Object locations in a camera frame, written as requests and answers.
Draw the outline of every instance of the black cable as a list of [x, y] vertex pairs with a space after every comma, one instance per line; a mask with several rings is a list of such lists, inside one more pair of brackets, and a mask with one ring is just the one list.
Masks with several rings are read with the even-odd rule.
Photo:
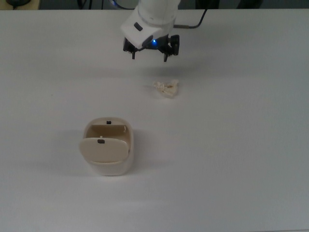
[[122, 9], [122, 10], [134, 10], [134, 8], [126, 8], [126, 7], [123, 7], [123, 6], [119, 5], [119, 4], [116, 2], [116, 0], [110, 0], [110, 2], [111, 2], [114, 6], [118, 7], [119, 9]]
[[82, 5], [79, 5], [79, 4], [78, 4], [78, 7], [79, 7], [80, 10], [82, 10], [82, 9], [84, 8], [86, 2], [87, 2], [87, 0], [85, 0], [84, 3], [83, 3]]
[[92, 0], [89, 1], [89, 8], [88, 9], [91, 10], [91, 7], [92, 7]]
[[208, 8], [204, 10], [204, 13], [203, 13], [203, 15], [202, 15], [202, 17], [201, 17], [201, 19], [200, 19], [200, 21], [199, 21], [199, 23], [197, 25], [189, 26], [189, 25], [177, 25], [177, 24], [175, 24], [174, 28], [182, 28], [182, 29], [195, 29], [195, 28], [198, 28], [202, 24], [204, 16], [205, 16], [207, 10], [208, 10]]
[[195, 26], [189, 26], [189, 25], [177, 25], [177, 24], [175, 24], [175, 25], [174, 25], [174, 28], [195, 29], [195, 28], [198, 28], [199, 26], [201, 26], [201, 24], [202, 24], [202, 22], [203, 22], [203, 19], [204, 19], [204, 17], [205, 17], [205, 14], [206, 14], [207, 10], [212, 6], [213, 1], [214, 1], [214, 0], [211, 0], [211, 1], [209, 2], [208, 6], [205, 8], [205, 10], [204, 10], [204, 12], [203, 12], [203, 15], [202, 15], [202, 17], [201, 17], [201, 19], [200, 19], [200, 21], [199, 21], [199, 23], [198, 23], [197, 25], [195, 25]]

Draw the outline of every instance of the open lid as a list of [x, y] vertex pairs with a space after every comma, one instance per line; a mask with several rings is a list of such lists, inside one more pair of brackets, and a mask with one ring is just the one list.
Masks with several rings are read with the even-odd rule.
[[129, 155], [128, 144], [115, 138], [84, 138], [79, 149], [86, 160], [101, 163], [122, 161]]

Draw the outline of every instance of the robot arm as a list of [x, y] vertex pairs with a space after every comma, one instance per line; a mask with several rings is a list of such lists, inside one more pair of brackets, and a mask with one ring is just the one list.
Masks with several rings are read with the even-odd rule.
[[140, 0], [131, 16], [121, 26], [125, 35], [124, 51], [132, 54], [143, 49], [159, 50], [164, 61], [178, 55], [179, 35], [169, 38], [180, 0]]

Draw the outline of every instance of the beige lid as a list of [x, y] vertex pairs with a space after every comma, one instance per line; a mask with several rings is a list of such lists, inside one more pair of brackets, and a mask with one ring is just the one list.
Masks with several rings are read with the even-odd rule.
[[118, 162], [129, 155], [126, 142], [113, 138], [86, 138], [80, 142], [80, 151], [92, 162]]

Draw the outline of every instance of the white container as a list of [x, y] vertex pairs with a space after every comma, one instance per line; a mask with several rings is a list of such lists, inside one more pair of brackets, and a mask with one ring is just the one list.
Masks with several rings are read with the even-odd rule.
[[79, 149], [101, 175], [123, 175], [133, 162], [134, 136], [130, 124], [120, 118], [92, 120], [85, 128]]

